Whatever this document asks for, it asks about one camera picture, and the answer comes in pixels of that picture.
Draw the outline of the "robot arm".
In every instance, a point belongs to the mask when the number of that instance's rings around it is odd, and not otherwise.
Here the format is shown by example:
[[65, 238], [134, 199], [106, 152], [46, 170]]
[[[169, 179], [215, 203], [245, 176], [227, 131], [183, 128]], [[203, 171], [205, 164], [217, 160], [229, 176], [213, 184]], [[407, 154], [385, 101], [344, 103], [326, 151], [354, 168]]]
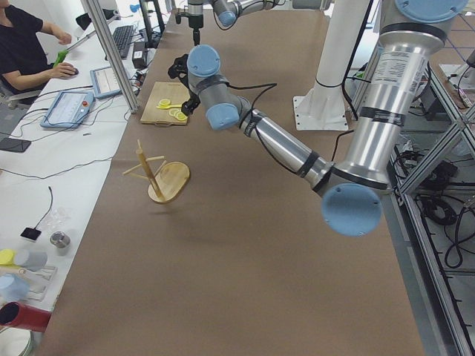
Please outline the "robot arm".
[[[359, 237], [381, 218], [380, 197], [388, 189], [386, 167], [416, 97], [428, 59], [446, 41], [466, 1], [384, 1], [381, 52], [358, 114], [350, 148], [341, 162], [329, 162], [275, 124], [254, 104], [230, 91], [218, 52], [196, 44], [184, 56], [191, 113], [202, 105], [214, 130], [238, 126], [259, 141], [278, 163], [305, 179], [322, 198], [321, 213], [339, 234]], [[370, 1], [336, 1], [313, 88], [294, 99], [298, 130], [344, 128], [344, 80], [371, 10]]]
[[189, 27], [192, 29], [194, 45], [200, 44], [200, 30], [204, 26], [203, 6], [209, 4], [212, 8], [214, 20], [221, 30], [232, 28], [237, 20], [250, 13], [262, 10], [271, 10], [286, 4], [286, 1], [188, 1], [184, 8], [179, 8], [175, 13], [175, 21], [181, 23], [182, 18], [188, 19]]

